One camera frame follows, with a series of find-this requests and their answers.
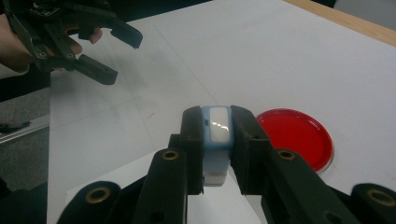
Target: white table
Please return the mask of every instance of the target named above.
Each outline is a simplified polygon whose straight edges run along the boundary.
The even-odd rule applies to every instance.
[[[48,223],[69,190],[166,147],[195,105],[305,112],[333,140],[327,184],[396,189],[396,48],[279,0],[215,0],[131,24],[138,50],[108,32],[82,44],[119,71],[115,85],[52,75]]]

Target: gray carpet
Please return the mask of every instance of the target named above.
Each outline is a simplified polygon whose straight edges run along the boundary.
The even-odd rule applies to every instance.
[[[50,113],[50,89],[0,103],[0,122],[24,122]],[[0,176],[11,190],[32,189],[48,180],[50,129],[0,144]]]

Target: white tabletop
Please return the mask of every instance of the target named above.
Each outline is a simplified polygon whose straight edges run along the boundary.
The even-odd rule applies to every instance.
[[[70,189],[166,147],[195,105],[300,110],[332,137],[327,184],[396,189],[396,48],[280,0],[215,0],[131,24],[140,49],[108,31],[82,43],[119,71],[115,85],[51,77],[48,223]]]

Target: red plastic dish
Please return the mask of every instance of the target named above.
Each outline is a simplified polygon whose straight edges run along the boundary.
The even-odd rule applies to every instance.
[[[308,115],[291,109],[273,109],[260,114],[257,121],[275,148],[300,154],[316,171],[332,162],[332,139],[326,129]]]

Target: red lid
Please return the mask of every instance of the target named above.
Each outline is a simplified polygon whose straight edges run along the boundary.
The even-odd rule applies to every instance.
[[[273,109],[260,114],[257,121],[275,148],[293,150],[316,171],[332,161],[332,139],[324,127],[308,115],[291,109]]]

